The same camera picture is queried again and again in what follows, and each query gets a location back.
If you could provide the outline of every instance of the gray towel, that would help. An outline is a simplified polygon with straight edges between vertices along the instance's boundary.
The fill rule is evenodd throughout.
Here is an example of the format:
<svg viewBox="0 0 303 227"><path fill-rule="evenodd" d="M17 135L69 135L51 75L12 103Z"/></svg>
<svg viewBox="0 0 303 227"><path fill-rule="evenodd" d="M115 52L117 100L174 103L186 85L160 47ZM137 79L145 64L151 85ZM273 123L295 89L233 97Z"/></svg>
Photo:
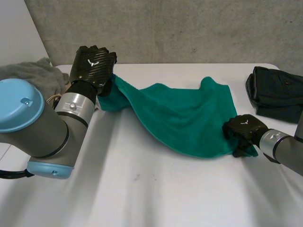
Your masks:
<svg viewBox="0 0 303 227"><path fill-rule="evenodd" d="M23 62L0 67L0 80L24 79L34 85L45 99L62 94L69 83L69 75L50 65L48 58L37 62Z"/></svg>

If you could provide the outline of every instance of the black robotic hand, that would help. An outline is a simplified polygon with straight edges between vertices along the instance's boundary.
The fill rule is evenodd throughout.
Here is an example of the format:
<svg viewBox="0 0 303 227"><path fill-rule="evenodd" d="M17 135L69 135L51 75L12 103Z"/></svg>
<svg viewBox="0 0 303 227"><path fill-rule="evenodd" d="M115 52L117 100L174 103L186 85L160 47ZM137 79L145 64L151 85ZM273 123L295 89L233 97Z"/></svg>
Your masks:
<svg viewBox="0 0 303 227"><path fill-rule="evenodd" d="M105 47L81 46L71 68L70 81L72 84L77 81L88 82L97 90L97 95L108 96L112 87L109 78L116 62L116 53L110 53Z"/></svg>
<svg viewBox="0 0 303 227"><path fill-rule="evenodd" d="M239 139L239 144L232 155L234 157L241 157L244 156L245 150L251 145L257 145L259 147L262 135L269 129L256 117L245 114L236 116L228 122L225 122L222 130L226 139L230 137Z"/></svg>

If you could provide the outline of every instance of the teal towel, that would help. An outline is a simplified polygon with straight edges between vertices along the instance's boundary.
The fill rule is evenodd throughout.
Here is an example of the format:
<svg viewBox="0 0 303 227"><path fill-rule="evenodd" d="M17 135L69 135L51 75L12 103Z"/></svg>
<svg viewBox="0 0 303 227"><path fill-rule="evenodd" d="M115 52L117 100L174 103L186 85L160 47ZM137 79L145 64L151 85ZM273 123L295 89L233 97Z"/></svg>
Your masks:
<svg viewBox="0 0 303 227"><path fill-rule="evenodd" d="M138 90L112 75L112 91L98 97L104 111L132 107L145 128L159 141L182 154L214 158L232 154L238 141L226 140L222 125L237 115L227 85L210 77L199 89L176 89L154 84ZM257 156L254 147L245 156Z"/></svg>

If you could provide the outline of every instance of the screw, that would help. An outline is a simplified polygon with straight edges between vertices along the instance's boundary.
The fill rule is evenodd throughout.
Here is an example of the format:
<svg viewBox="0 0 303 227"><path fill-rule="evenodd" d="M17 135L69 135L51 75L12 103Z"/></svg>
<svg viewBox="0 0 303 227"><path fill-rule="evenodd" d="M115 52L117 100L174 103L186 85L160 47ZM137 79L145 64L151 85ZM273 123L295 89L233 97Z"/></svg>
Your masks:
<svg viewBox="0 0 303 227"><path fill-rule="evenodd" d="M70 104L70 109L71 109L71 110L76 110L76 109L77 109L77 106L76 106L74 103L71 103L71 104Z"/></svg>

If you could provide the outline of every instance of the concrete wall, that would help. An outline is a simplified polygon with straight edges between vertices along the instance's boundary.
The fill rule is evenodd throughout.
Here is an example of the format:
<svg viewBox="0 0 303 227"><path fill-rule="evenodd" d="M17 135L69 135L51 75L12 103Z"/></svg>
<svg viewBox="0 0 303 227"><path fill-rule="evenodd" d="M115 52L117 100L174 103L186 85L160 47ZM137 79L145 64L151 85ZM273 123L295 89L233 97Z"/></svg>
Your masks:
<svg viewBox="0 0 303 227"><path fill-rule="evenodd" d="M81 45L119 63L272 63L303 75L303 0L25 0L54 65Z"/></svg>

